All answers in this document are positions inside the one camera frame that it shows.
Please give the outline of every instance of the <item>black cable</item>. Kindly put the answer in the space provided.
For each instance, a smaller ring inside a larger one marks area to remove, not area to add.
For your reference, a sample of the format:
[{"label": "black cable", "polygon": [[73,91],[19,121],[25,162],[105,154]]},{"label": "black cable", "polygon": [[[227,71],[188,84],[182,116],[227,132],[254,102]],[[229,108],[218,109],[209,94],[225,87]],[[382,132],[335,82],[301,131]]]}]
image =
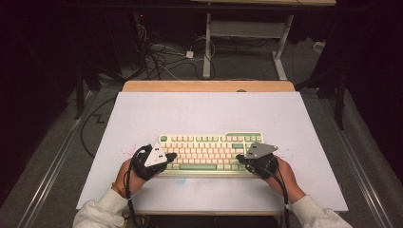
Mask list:
[{"label": "black cable", "polygon": [[276,65],[276,62],[278,60],[279,60],[279,58],[277,60],[275,60],[272,65],[270,65],[269,67],[267,67],[267,69],[264,70],[264,72],[263,72],[263,81],[266,81],[266,77],[264,76],[264,73],[267,72],[269,69],[273,68]]},{"label": "black cable", "polygon": [[[157,59],[155,56],[150,56],[151,59],[153,59],[152,61],[150,60],[149,62],[154,63],[154,67],[149,67],[149,69],[152,69],[150,72],[147,71],[147,77],[145,78],[145,80],[153,80],[155,78],[159,78],[159,80],[161,80],[161,72],[160,70],[163,70],[164,66],[163,66],[163,62],[159,59]],[[154,71],[157,71],[157,76],[155,77],[151,77],[152,73]]]},{"label": "black cable", "polygon": [[180,61],[184,61],[184,60],[188,60],[188,58],[181,58],[180,60],[176,60],[176,61],[174,61],[174,62],[165,63],[165,64],[166,64],[166,65],[172,65],[172,64],[176,64],[176,63],[178,63],[178,62],[180,62]]},{"label": "black cable", "polygon": [[180,46],[182,46],[182,47],[185,47],[185,48],[189,48],[189,46],[190,46],[191,43],[192,43],[192,42],[190,42],[190,41],[183,40],[183,39],[181,39],[181,38],[179,38],[179,37],[176,37],[176,36],[173,36],[173,35],[169,35],[169,34],[165,34],[165,33],[161,33],[161,32],[159,32],[159,31],[153,31],[152,33],[153,33],[153,34],[156,34],[156,35],[158,35],[158,36],[160,36],[160,37],[162,37],[162,38],[161,38],[162,40],[167,40],[167,41],[174,42],[174,43],[176,43],[176,44],[178,44],[178,45],[180,45]]},{"label": "black cable", "polygon": [[136,216],[136,213],[134,212],[134,206],[133,202],[131,201],[131,193],[130,193],[130,173],[131,171],[134,172],[134,159],[137,157],[137,155],[142,151],[145,150],[145,146],[140,147],[133,155],[133,157],[130,160],[130,165],[128,166],[127,172],[125,172],[124,175],[124,187],[125,187],[125,197],[128,200],[127,205],[130,211],[130,217],[133,221],[133,224],[136,227],[139,228],[144,228],[148,226],[149,219],[144,217],[144,216]]},{"label": "black cable", "polygon": [[181,64],[178,64],[178,65],[173,66],[173,67],[171,67],[171,68],[168,68],[167,70],[171,70],[171,69],[173,69],[173,68],[175,68],[175,67],[179,67],[179,66],[181,66],[181,65],[191,65],[191,66],[193,66],[193,68],[195,68],[195,76],[196,76],[196,78],[199,79],[197,67],[196,67],[196,65],[193,64],[193,63],[181,63]]},{"label": "black cable", "polygon": [[111,101],[116,101],[116,97],[108,99],[105,102],[103,102],[100,106],[98,106],[93,112],[91,112],[91,114],[89,114],[89,116],[86,118],[86,121],[84,122],[83,126],[81,127],[81,131],[80,131],[81,144],[83,145],[83,148],[85,149],[85,151],[91,158],[95,158],[95,156],[89,151],[89,149],[86,147],[86,144],[84,142],[84,138],[83,138],[84,127],[86,127],[86,123],[95,114],[96,111],[98,111],[101,107],[103,107],[104,105],[106,105],[107,103],[109,103]]},{"label": "black cable", "polygon": [[132,73],[130,76],[128,76],[128,77],[126,78],[126,80],[127,80],[127,81],[130,81],[130,80],[132,80],[132,79],[134,79],[134,78],[137,78],[137,77],[139,77],[144,71],[145,71],[145,63],[142,63],[142,64],[140,65],[139,69],[138,69],[136,72]]},{"label": "black cable", "polygon": [[258,167],[258,169],[262,170],[263,172],[266,172],[267,174],[269,174],[274,180],[276,180],[276,182],[278,183],[278,185],[281,187],[281,191],[282,191],[282,195],[284,196],[284,220],[285,220],[285,227],[286,228],[290,228],[290,210],[289,210],[289,204],[288,204],[288,194],[287,194],[287,189],[285,187],[284,184],[284,179],[282,178],[281,172],[278,170],[281,180],[279,180],[278,177],[276,177],[276,175],[274,175],[273,173],[271,173],[270,171]]},{"label": "black cable", "polygon": [[[236,39],[233,39],[233,38],[224,39],[224,38],[221,38],[221,37],[212,37],[212,39],[213,38],[218,39],[218,40],[222,40],[224,42],[230,42],[233,45],[233,47],[220,46],[220,45],[217,44],[217,41],[214,41],[214,43],[216,44],[215,47],[216,47],[216,50],[217,50],[216,55],[221,57],[221,58],[231,57],[231,56],[237,54],[237,52],[239,50],[245,50],[245,49],[249,49],[249,48],[261,48],[261,47],[265,46],[271,40],[270,38],[258,39],[258,42],[256,44],[249,45],[249,44],[246,44],[246,42],[255,42],[255,41],[247,41],[247,40],[241,41],[241,40],[236,40]],[[233,50],[232,53],[230,53],[228,55],[219,55],[220,48],[234,48],[234,50]]]},{"label": "black cable", "polygon": [[145,73],[146,73],[147,77],[145,77],[143,80],[150,80],[151,74],[156,70],[156,68],[151,67],[149,63],[153,64],[153,62],[151,60],[148,60],[146,62]]}]

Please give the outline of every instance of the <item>wire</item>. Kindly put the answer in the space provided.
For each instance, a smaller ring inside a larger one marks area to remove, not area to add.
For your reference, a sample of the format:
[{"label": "wire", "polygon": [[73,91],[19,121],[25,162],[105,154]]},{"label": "wire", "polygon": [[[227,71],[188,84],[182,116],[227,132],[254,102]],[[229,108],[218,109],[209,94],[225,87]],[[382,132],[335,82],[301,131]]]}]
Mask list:
[{"label": "wire", "polygon": [[169,68],[169,69],[166,69],[166,70],[169,72],[170,69],[173,69],[173,68],[178,67],[178,66],[181,66],[181,65],[191,65],[191,66],[193,66],[193,68],[195,69],[195,76],[196,76],[196,78],[199,78],[197,67],[196,67],[196,65],[194,65],[193,63],[181,63],[181,64],[178,64],[178,65],[173,66],[173,67],[171,67],[171,68]]},{"label": "wire", "polygon": [[180,53],[178,50],[176,50],[176,49],[174,49],[174,48],[172,48],[172,47],[168,47],[168,46],[166,46],[166,45],[151,45],[151,47],[153,47],[153,46],[163,47],[162,50],[157,51],[157,52],[161,52],[161,51],[165,50],[166,48],[168,48],[168,49],[175,50],[175,52],[174,52],[174,53],[165,52],[164,54],[177,54],[177,55],[184,56],[184,54]]},{"label": "wire", "polygon": [[276,59],[276,60],[273,62],[272,65],[270,65],[269,67],[267,67],[267,68],[263,71],[263,81],[266,81],[266,77],[264,76],[264,73],[267,72],[267,71],[269,71],[269,69],[273,68],[273,67],[276,65],[276,62],[277,62],[278,60],[279,60],[279,58]]},{"label": "wire", "polygon": [[281,175],[281,172],[280,172],[279,169],[278,169],[279,175],[280,175],[280,177],[281,177],[281,180],[279,180],[279,178],[276,177],[276,175],[274,175],[274,174],[271,173],[270,171],[268,171],[268,170],[266,170],[266,169],[264,169],[264,168],[261,168],[261,167],[258,167],[258,169],[260,169],[261,171],[263,171],[263,172],[269,174],[274,180],[276,180],[276,182],[277,182],[278,185],[280,186],[281,191],[282,191],[282,195],[284,196],[284,220],[285,220],[285,227],[286,227],[286,228],[290,228],[290,210],[289,210],[289,208],[288,208],[288,207],[289,207],[289,206],[288,206],[288,193],[287,193],[287,189],[286,189],[286,187],[285,187],[284,179],[283,179],[283,177],[282,177],[282,175]]},{"label": "wire", "polygon": [[140,40],[143,39],[143,44],[142,44],[142,46],[140,47],[140,48],[142,48],[142,47],[145,45],[145,41],[146,41],[146,39],[147,39],[147,29],[145,29],[145,27],[142,26],[142,25],[140,25],[140,24],[137,24],[137,26],[142,29],[141,34],[140,34],[140,37],[139,37]]},{"label": "wire", "polygon": [[210,39],[207,39],[206,37],[199,37],[198,39],[195,40],[195,43],[193,45],[196,45],[196,43],[202,39],[209,41],[213,45],[213,54],[211,54],[210,58],[213,57],[214,54],[216,53],[216,46],[214,45],[213,41],[211,41]]},{"label": "wire", "polygon": [[149,219],[145,216],[136,216],[136,213],[134,212],[134,207],[133,203],[131,201],[131,193],[130,193],[130,173],[131,171],[134,172],[134,159],[137,157],[137,155],[142,151],[145,150],[145,146],[140,147],[133,155],[133,157],[130,160],[130,165],[128,166],[127,171],[125,172],[124,175],[124,187],[125,187],[125,197],[128,200],[127,205],[130,211],[130,217],[133,221],[133,224],[136,227],[144,228],[148,226]]},{"label": "wire", "polygon": [[[157,54],[157,57],[152,55],[152,54],[149,54],[148,56],[146,56],[146,58],[147,58],[146,61],[148,63],[153,63],[154,64],[154,67],[149,67],[148,64],[147,64],[147,68],[146,68],[147,77],[146,77],[146,79],[148,79],[148,80],[152,80],[152,79],[157,78],[157,77],[159,78],[159,80],[161,80],[161,72],[160,72],[160,70],[163,70],[163,66],[165,65],[166,59],[162,55],[158,55],[158,54]],[[157,76],[151,78],[151,74],[156,70],[157,70]]]},{"label": "wire", "polygon": [[83,131],[84,128],[86,127],[86,123],[88,122],[88,120],[95,114],[96,111],[98,111],[101,107],[103,107],[104,105],[106,105],[107,103],[116,100],[116,97],[111,98],[106,100],[105,102],[103,102],[100,106],[98,106],[94,111],[91,112],[91,114],[89,114],[89,116],[86,118],[86,121],[84,122],[83,126],[81,127],[81,131],[80,131],[80,140],[81,140],[81,144],[83,145],[83,148],[85,149],[85,151],[87,152],[87,154],[91,157],[91,158],[95,158],[95,155],[92,154],[89,149],[86,147],[86,143],[84,142],[84,137],[83,137]]},{"label": "wire", "polygon": [[249,49],[249,48],[261,48],[261,47],[264,47],[271,40],[270,38],[265,38],[265,39],[259,38],[257,43],[255,43],[253,45],[250,45],[250,44],[247,44],[247,43],[248,42],[255,42],[256,40],[250,41],[250,39],[249,40],[248,39],[243,39],[244,41],[242,41],[242,40],[237,40],[237,39],[235,39],[233,37],[229,37],[228,39],[225,39],[225,38],[222,38],[222,37],[219,37],[219,36],[212,36],[212,38],[215,38],[217,40],[222,40],[223,42],[230,42],[233,45],[233,47],[226,47],[226,46],[216,45],[217,49],[220,49],[220,48],[226,48],[226,49],[233,48],[234,49],[232,53],[227,54],[227,55],[218,55],[217,54],[219,57],[222,57],[222,58],[231,57],[231,56],[237,54],[237,52],[239,50],[245,50],[245,49]]}]

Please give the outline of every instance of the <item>desk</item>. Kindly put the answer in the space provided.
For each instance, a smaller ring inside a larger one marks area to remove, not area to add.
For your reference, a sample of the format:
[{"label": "desk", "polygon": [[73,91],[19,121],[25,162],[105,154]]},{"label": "desk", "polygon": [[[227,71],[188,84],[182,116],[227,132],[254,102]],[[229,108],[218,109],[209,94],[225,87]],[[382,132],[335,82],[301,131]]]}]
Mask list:
[{"label": "desk", "polygon": [[[205,2],[209,5],[217,3],[225,4],[255,4],[255,5],[289,5],[289,6],[334,6],[336,0],[192,0]],[[291,28],[294,15],[288,15],[285,23],[271,23],[270,25],[262,22],[230,22],[213,21],[211,13],[207,13],[206,33],[205,33],[205,54],[202,77],[210,78],[211,65],[211,36],[238,36],[238,37],[258,37],[258,38],[279,38],[278,50],[273,51],[273,61],[276,67],[278,78],[287,80],[284,67],[280,57],[287,41],[288,32]]]},{"label": "desk", "polygon": [[[265,92],[260,84],[267,86]],[[208,86],[214,92],[200,92]],[[173,87],[184,92],[168,92]],[[282,87],[285,91],[270,92]],[[232,92],[239,89],[249,92]],[[115,180],[121,163],[140,146],[153,144],[160,134],[236,129],[260,131],[267,143],[277,145],[276,154],[294,167],[299,185],[320,206],[348,210],[304,103],[290,83],[228,81],[126,83],[77,208],[87,200],[98,200]],[[133,196],[133,202],[140,214],[280,215],[283,210],[282,197],[259,179],[155,178]]]}]

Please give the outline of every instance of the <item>pastel keyboard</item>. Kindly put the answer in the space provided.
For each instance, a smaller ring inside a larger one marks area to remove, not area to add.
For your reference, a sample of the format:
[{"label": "pastel keyboard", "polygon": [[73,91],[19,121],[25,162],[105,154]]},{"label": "pastel keyboard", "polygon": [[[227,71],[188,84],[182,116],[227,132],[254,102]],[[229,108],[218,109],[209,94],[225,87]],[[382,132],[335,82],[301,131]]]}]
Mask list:
[{"label": "pastel keyboard", "polygon": [[177,153],[160,177],[254,177],[236,156],[245,154],[252,143],[264,143],[258,132],[223,135],[162,135],[164,153]]}]

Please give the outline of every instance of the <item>key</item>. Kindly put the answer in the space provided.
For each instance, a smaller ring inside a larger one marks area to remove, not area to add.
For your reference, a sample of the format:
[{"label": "key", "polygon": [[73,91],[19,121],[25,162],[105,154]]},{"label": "key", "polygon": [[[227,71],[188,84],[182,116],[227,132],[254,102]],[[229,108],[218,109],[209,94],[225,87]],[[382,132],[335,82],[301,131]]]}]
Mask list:
[{"label": "key", "polygon": [[217,170],[215,164],[181,164],[182,170]]}]

